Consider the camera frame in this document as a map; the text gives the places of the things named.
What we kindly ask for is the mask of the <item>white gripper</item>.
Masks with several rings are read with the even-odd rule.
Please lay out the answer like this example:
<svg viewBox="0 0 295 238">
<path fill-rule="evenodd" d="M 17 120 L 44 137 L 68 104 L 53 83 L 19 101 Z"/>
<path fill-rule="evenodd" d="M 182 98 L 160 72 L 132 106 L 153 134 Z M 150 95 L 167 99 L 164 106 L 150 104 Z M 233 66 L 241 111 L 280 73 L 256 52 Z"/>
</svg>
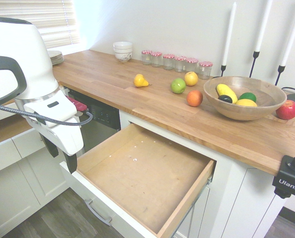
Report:
<svg viewBox="0 0 295 238">
<path fill-rule="evenodd" d="M 50 123 L 42 124 L 29 119 L 29 125 L 39 132 L 48 152 L 55 158 L 59 155 L 58 148 L 63 151 L 68 171 L 72 174 L 77 170 L 77 155 L 83 146 L 80 126 Z"/>
</svg>

